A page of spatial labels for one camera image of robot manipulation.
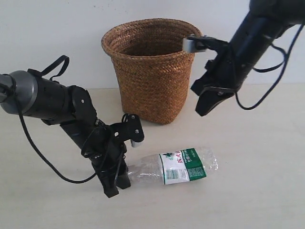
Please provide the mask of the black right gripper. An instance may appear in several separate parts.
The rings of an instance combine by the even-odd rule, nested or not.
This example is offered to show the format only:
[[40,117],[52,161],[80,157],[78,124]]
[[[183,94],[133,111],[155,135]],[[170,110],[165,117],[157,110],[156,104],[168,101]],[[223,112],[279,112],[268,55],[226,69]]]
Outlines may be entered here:
[[191,90],[199,95],[195,111],[205,116],[224,100],[234,96],[250,72],[250,43],[219,39],[211,45],[216,57],[205,64],[205,73],[194,81]]

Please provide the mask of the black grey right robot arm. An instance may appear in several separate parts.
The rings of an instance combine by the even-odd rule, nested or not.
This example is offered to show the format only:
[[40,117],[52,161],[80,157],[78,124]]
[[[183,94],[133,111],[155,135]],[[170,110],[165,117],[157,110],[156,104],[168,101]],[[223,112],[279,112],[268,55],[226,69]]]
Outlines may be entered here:
[[[205,116],[226,99],[238,97],[238,91],[251,70],[265,73],[282,67],[276,81],[254,105],[246,107],[237,100],[244,110],[259,106],[283,77],[292,48],[304,26],[303,0],[252,0],[249,12],[229,42],[195,34],[185,37],[185,52],[197,53],[209,49],[217,53],[213,60],[206,63],[204,75],[191,86],[198,96],[197,114]],[[271,68],[255,68],[269,47],[280,51],[283,61]]]

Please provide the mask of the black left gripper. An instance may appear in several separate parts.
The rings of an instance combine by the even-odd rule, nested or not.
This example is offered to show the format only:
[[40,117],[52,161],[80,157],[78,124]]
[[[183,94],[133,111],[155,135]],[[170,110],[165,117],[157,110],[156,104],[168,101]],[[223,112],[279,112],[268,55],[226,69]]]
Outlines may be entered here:
[[90,132],[82,146],[82,156],[91,160],[96,176],[99,178],[105,195],[112,198],[119,194],[117,187],[131,186],[125,162],[126,145],[119,142],[114,131],[102,121]]

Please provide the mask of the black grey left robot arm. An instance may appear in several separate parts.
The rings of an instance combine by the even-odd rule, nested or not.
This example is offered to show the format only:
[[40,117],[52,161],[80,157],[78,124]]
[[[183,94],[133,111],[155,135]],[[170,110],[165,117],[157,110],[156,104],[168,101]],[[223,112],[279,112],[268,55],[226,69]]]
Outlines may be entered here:
[[126,145],[115,139],[111,125],[97,117],[87,90],[15,71],[0,76],[0,105],[9,114],[59,125],[90,160],[107,197],[131,186],[124,161]]

